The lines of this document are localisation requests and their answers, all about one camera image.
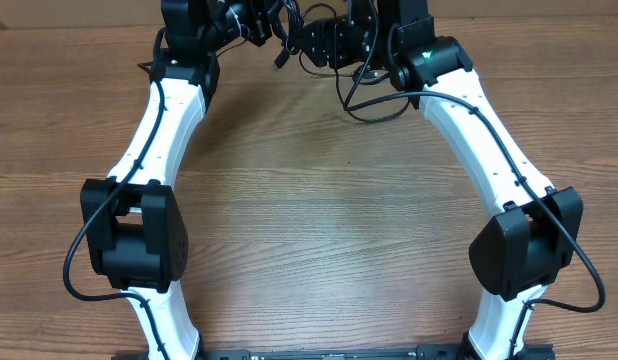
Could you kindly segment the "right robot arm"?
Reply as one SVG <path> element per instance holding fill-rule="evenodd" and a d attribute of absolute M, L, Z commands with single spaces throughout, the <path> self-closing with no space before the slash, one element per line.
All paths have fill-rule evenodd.
<path fill-rule="evenodd" d="M 316 66 L 384 69 L 441 133 L 479 196 L 486 225 L 469 259 L 482 286 L 460 359 L 550 359 L 524 333 L 545 291 L 582 251 L 579 194 L 557 190 L 524 155 L 490 105 L 460 42 L 436 34 L 423 1 L 355 1 L 347 15 L 300 23 L 291 47 Z"/>

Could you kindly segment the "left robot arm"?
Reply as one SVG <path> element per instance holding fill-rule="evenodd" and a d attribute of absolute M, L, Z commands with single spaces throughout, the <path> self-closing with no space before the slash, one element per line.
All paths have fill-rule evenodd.
<path fill-rule="evenodd" d="M 193 132 L 216 91 L 218 52 L 241 38 L 256 46 L 272 35 L 279 1 L 164 1 L 152 59 L 141 64 L 149 97 L 124 155 L 104 179 L 80 192 L 84 225 L 63 264 L 66 289 L 82 301 L 127 299 L 148 343 L 146 359 L 201 359 L 202 338 L 181 285 L 188 234 L 174 195 Z M 80 242 L 114 293 L 85 295 L 70 283 Z"/>

